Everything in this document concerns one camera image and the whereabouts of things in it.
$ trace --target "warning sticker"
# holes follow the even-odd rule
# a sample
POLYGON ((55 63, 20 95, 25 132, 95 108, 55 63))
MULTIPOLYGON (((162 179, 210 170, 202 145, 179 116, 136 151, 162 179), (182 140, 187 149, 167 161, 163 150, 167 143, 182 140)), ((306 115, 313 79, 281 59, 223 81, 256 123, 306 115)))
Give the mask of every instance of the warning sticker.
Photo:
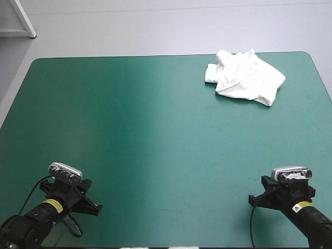
POLYGON ((43 203, 48 203, 48 204, 51 204, 52 206, 54 206, 59 214, 63 211, 62 205, 54 199, 47 199, 47 200, 43 201, 43 203))
POLYGON ((306 206, 312 206, 312 203, 308 201, 301 201, 294 205, 292 208, 295 213, 298 213, 301 209, 305 208, 306 206))

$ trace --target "black cable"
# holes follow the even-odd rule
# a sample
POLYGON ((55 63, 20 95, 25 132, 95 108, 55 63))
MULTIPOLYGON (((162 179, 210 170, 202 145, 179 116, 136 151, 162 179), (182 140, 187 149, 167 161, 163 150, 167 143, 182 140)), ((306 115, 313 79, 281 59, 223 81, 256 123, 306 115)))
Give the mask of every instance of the black cable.
POLYGON ((251 244, 253 245, 253 248, 256 247, 254 237, 253 237, 253 216, 254 216, 255 209, 257 208, 257 205, 258 205, 258 202, 256 202, 255 206, 251 210, 251 215, 250 215, 250 239, 251 239, 251 244))
POLYGON ((77 228, 77 230, 78 230, 79 233, 75 233, 73 231, 73 229, 70 227, 70 225, 65 220, 62 220, 60 222, 63 223, 67 227, 68 231, 70 232, 70 234, 72 236, 74 236, 76 238, 80 238, 83 235, 83 230, 80 227, 79 223, 77 222, 77 220, 72 215, 68 214, 67 217, 75 225, 75 227, 77 228))
POLYGON ((31 195, 32 195, 32 193, 33 193, 33 191, 34 191, 35 188, 38 186, 38 184, 41 183, 43 180, 45 180, 45 179, 47 179, 47 178, 51 178, 51 177, 52 177, 51 175, 45 176, 45 177, 43 177, 42 179, 40 179, 40 180, 36 183, 36 185, 35 185, 35 186, 33 187, 33 189, 31 190, 30 194, 27 196, 27 199, 25 200, 25 202, 24 202, 24 204, 23 204, 23 206, 22 206, 22 208, 21 208, 21 210, 20 210, 20 212, 19 212, 18 215, 21 215, 21 214, 22 214, 23 209, 24 209, 24 207, 25 207, 27 201, 29 201, 29 199, 30 199, 30 197, 31 197, 31 195))
MULTIPOLYGON (((265 190, 265 192, 263 193, 263 195, 268 195, 271 193, 271 191, 276 191, 278 189, 282 188, 282 186, 272 186, 271 188, 268 188, 267 190, 265 190)), ((251 244, 253 245, 253 248, 256 247, 255 245, 255 241, 254 241, 254 236, 253 236, 253 217, 254 217, 254 212, 258 206, 258 203, 260 202, 261 200, 258 200, 256 202, 256 204, 253 206, 253 209, 251 210, 251 215, 250 215, 250 239, 251 239, 251 244)))

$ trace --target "green table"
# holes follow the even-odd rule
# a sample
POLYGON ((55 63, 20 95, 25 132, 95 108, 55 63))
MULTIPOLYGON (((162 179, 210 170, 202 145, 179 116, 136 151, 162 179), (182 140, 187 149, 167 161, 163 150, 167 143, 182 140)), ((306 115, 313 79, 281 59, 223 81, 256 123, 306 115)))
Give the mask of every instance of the green table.
MULTIPOLYGON (((312 169, 314 205, 332 217, 330 98, 308 54, 258 56, 286 76, 271 108, 205 84, 215 55, 34 61, 0 129, 0 222, 53 161, 83 171, 104 208, 75 215, 81 239, 59 224, 48 246, 250 246, 248 195, 285 165, 312 169)), ((278 211, 258 209, 254 235, 307 246, 278 211)))

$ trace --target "gray floor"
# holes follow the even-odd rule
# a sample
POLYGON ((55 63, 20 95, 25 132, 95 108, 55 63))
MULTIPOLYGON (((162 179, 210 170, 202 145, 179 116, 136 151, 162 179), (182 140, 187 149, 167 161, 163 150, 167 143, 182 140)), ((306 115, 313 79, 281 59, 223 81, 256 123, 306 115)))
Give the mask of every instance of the gray floor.
POLYGON ((45 57, 204 54, 220 49, 244 52, 251 48, 257 52, 306 51, 312 55, 332 96, 332 2, 21 0, 21 3, 37 30, 37 38, 0 39, 0 124, 31 62, 45 57))

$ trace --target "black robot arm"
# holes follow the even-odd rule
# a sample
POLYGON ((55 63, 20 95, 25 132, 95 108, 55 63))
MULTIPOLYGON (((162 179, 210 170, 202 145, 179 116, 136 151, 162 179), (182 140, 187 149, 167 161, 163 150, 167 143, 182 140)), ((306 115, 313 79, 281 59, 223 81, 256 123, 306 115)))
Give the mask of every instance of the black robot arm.
POLYGON ((311 171, 284 167, 262 176, 265 192, 249 196, 251 206, 281 211, 307 238, 310 249, 332 248, 332 221, 312 205, 315 189, 309 186, 311 171))
POLYGON ((35 249, 50 234, 52 228, 70 212, 99 215, 102 206, 93 204, 86 193, 91 181, 81 180, 82 173, 62 163, 49 167, 53 183, 40 183, 46 200, 25 215, 14 215, 0 228, 0 248, 35 249))

